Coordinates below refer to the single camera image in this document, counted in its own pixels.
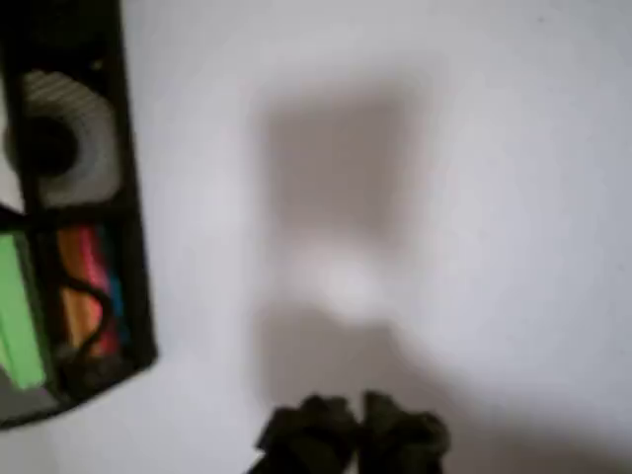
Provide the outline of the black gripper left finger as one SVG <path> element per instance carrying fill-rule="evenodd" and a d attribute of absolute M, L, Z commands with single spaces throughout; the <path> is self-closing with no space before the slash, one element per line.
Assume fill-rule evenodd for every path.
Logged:
<path fill-rule="evenodd" d="M 346 398 L 312 394 L 296 407 L 276 408 L 256 443 L 255 473 L 345 472 L 356 451 L 359 423 Z"/>

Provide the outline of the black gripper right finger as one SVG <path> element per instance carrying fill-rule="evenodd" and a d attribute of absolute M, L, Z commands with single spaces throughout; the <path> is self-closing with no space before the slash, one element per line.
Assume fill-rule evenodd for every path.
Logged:
<path fill-rule="evenodd" d="M 359 435 L 361 473 L 431 474 L 443 471 L 450 431 L 437 414 L 409 411 L 393 397 L 366 391 Z"/>

